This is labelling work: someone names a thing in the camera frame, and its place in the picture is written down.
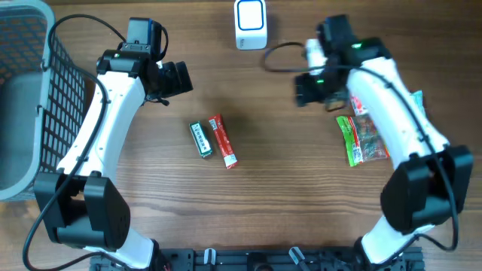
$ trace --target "blue square outline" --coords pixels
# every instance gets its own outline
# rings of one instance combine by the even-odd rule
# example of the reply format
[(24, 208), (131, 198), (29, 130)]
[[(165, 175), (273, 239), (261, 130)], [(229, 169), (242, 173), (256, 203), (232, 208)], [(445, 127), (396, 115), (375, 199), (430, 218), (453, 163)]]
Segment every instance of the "blue square outline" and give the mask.
[[(241, 19), (240, 19), (240, 16), (239, 16), (239, 4), (241, 4), (242, 2), (259, 2), (261, 4), (261, 27), (259, 28), (255, 28), (255, 29), (244, 29), (241, 27)], [(253, 30), (260, 30), (260, 29), (263, 29), (264, 27), (264, 6), (263, 6), (263, 2), (261, 0), (241, 0), (238, 2), (238, 27), (239, 29), (243, 30), (243, 31), (253, 31)]]

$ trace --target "small red box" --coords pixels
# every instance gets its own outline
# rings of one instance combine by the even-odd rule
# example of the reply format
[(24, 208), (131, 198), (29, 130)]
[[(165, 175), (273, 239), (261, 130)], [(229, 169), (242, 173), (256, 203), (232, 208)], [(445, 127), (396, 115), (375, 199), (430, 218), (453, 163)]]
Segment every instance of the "small red box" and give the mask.
[(227, 137), (226, 130), (224, 129), (223, 120), (221, 114), (217, 114), (214, 117), (209, 118), (209, 124), (211, 124), (216, 139), (218, 140), (219, 148), (223, 154), (224, 162), (228, 169), (238, 164), (238, 160), (234, 156), (233, 148)]

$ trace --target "wooden table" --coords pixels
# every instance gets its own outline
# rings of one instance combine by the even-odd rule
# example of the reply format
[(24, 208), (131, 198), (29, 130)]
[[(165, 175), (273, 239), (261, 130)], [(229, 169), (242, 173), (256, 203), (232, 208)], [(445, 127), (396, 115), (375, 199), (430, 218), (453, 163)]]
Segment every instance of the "wooden table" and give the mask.
[[(358, 37), (378, 36), (406, 85), (422, 89), (429, 119), (452, 142), (473, 151), (475, 168), (460, 215), (460, 244), (444, 253), (427, 242), (427, 270), (472, 270), (482, 264), (480, 63), (482, 2), (268, 1), (270, 45), (315, 37), (326, 17), (349, 14)], [(161, 248), (289, 248), (351, 245), (381, 215), (379, 197), (392, 174), (388, 160), (350, 168), (335, 122), (349, 110), (296, 108), (294, 75), (258, 67), (261, 51), (238, 51), (232, 2), (54, 6), (57, 18), (98, 16), (126, 33), (129, 17), (150, 17), (169, 31), (166, 61), (188, 64), (194, 91), (148, 104), (135, 116), (119, 159), (117, 187), (132, 226)], [(59, 36), (75, 62), (94, 72), (119, 40), (88, 20), (67, 22)], [(274, 65), (306, 65), (299, 50)], [(219, 152), (202, 160), (188, 124), (222, 113), (239, 165), (227, 170)], [(0, 266), (24, 269), (21, 249), (38, 214), (34, 202), (0, 204)], [(446, 223), (431, 232), (450, 242)], [(37, 266), (83, 254), (51, 244), (43, 226), (31, 249)], [(87, 263), (75, 269), (85, 269)]]

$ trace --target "gray basket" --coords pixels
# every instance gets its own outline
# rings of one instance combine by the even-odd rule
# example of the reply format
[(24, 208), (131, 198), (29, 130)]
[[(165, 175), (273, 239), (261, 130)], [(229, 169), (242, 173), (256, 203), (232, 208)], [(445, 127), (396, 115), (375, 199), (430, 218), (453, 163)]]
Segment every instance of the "gray basket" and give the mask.
[[(56, 171), (84, 120), (83, 78), (50, 58), (54, 22), (44, 2), (0, 2), (0, 200), (33, 199), (35, 176)], [(57, 37), (53, 46), (71, 61)]]

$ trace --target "small green box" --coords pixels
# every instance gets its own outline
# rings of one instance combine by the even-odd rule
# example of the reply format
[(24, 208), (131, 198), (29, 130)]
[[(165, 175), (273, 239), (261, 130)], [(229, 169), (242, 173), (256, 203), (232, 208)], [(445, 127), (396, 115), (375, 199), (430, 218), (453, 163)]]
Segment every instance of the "small green box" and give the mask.
[(191, 130), (191, 134), (194, 137), (194, 141), (196, 142), (197, 150), (202, 158), (209, 156), (212, 154), (212, 148), (204, 133), (203, 126), (201, 125), (200, 121), (195, 123), (189, 124), (189, 129)]

